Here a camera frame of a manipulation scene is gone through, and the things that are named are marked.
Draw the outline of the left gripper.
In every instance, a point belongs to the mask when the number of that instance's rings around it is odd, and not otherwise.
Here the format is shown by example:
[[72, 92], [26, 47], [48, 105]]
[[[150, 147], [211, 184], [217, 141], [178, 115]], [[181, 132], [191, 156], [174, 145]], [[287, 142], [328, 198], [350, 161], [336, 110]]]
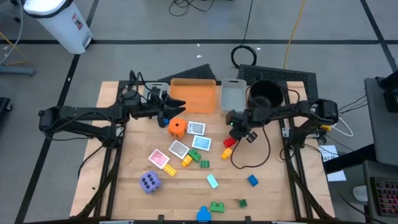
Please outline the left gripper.
[[[167, 97], [167, 105], [172, 108], [167, 108], [165, 112], [165, 98]], [[149, 103], [149, 100], [146, 100], [145, 103], [141, 101], [143, 98], [142, 95], [139, 95], [140, 104], [139, 111], [136, 113], [136, 118], [149, 118], [156, 116], [158, 125], [161, 128], [165, 128], [169, 123], [169, 118], [174, 118], [180, 113], [186, 110], [185, 107], [180, 107], [186, 104], [183, 100], [178, 100], [172, 98], [167, 94], [166, 91], [163, 91], [161, 94], [161, 98], [158, 96], [155, 97], [155, 103]]]

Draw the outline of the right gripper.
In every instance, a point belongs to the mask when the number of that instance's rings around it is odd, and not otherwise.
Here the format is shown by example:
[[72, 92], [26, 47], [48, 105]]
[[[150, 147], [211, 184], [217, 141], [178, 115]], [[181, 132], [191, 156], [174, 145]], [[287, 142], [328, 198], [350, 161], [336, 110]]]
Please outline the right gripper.
[[257, 138], [257, 134], [251, 130], [258, 127], [258, 122], [252, 120], [251, 112], [248, 110], [244, 112], [229, 111], [226, 115], [226, 125], [232, 127], [229, 135], [236, 141], [246, 138], [248, 143], [252, 143]]

